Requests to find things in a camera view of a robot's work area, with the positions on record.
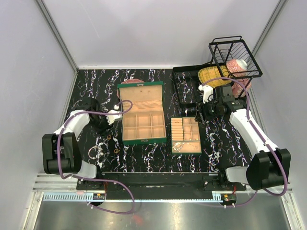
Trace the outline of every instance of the marble pattern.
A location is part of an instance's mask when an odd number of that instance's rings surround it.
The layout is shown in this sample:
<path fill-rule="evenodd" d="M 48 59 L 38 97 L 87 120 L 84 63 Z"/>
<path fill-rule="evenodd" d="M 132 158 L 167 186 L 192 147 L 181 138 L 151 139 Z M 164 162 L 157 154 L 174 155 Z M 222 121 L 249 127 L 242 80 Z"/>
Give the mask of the marble pattern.
<path fill-rule="evenodd" d="M 217 172 L 219 167 L 247 166 L 251 154 L 239 132 L 225 118 L 216 118 L 200 126 L 202 155 L 172 155 L 170 117 L 187 116 L 188 111 L 178 110 L 178 99 L 174 89 L 171 69 L 100 69 L 80 70 L 72 92 L 67 117 L 71 109 L 82 103 L 83 97 L 95 97 L 101 110 L 107 112 L 119 102 L 117 85 L 128 79 L 140 79 L 144 82 L 164 82 L 164 113 L 167 143 L 130 145 L 122 143 L 122 121 L 115 122 L 107 136 L 98 135 L 91 127 L 85 127 L 78 137 L 83 159 L 99 165 L 102 172 Z M 185 95 L 191 88 L 182 76 Z M 100 146 L 103 154 L 93 149 Z"/>

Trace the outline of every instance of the black wire rack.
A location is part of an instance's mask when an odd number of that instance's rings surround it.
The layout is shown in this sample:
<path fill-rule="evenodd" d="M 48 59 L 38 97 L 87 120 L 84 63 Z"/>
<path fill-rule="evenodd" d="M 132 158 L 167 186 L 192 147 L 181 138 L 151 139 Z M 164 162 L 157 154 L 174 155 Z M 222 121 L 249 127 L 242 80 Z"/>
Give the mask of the black wire rack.
<path fill-rule="evenodd" d="M 218 37 L 209 43 L 212 54 L 211 61 L 196 66 L 183 66 L 173 68 L 173 81 L 179 100 L 180 109 L 195 108 L 196 103 L 202 101 L 198 86 L 201 84 L 198 78 L 199 70 L 216 66 L 221 77 L 233 79 L 249 79 L 246 87 L 253 78 L 262 76 L 262 71 L 253 57 L 242 36 Z M 242 59 L 247 63 L 247 70 L 230 72 L 227 62 L 232 59 Z"/>

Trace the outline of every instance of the reflective floor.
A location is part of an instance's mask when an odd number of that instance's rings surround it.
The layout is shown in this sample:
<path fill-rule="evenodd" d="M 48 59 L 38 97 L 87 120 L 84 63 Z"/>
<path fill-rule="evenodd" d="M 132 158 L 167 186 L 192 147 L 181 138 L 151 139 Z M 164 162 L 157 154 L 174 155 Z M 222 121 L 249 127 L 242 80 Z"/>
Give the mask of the reflective floor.
<path fill-rule="evenodd" d="M 238 203 L 248 199 L 239 194 Z M 104 208 L 129 210 L 128 203 L 105 203 Z M 238 208 L 214 208 L 202 204 L 137 203 L 135 214 L 116 215 L 90 209 L 86 203 L 43 202 L 35 230 L 288 230 L 279 197 L 258 194 Z"/>

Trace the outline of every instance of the open box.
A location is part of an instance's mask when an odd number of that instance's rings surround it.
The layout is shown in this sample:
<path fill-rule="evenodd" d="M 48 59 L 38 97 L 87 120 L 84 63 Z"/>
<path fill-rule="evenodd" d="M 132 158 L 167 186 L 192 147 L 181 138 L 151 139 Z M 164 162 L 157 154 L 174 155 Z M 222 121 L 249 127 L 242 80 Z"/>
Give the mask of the open box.
<path fill-rule="evenodd" d="M 120 99 L 131 100 L 132 109 L 123 114 L 123 143 L 125 145 L 166 142 L 163 112 L 163 82 L 118 85 Z M 130 103 L 123 103 L 123 110 Z"/>
<path fill-rule="evenodd" d="M 194 117 L 172 117 L 172 153 L 201 153 L 201 138 Z"/>

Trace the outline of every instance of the white wall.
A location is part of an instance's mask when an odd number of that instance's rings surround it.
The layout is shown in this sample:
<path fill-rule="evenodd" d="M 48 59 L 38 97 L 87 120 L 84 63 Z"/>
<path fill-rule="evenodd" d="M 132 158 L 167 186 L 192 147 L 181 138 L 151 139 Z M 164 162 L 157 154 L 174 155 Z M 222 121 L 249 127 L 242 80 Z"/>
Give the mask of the white wall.
<path fill-rule="evenodd" d="M 291 152 L 290 183 L 307 226 L 307 1 L 288 1 L 256 60 L 253 90 L 268 136 Z"/>
<path fill-rule="evenodd" d="M 252 49 L 278 0 L 44 0 L 81 68 L 202 64 L 215 37 Z"/>
<path fill-rule="evenodd" d="M 73 72 L 34 0 L 0 1 L 0 229 L 16 230 Z"/>

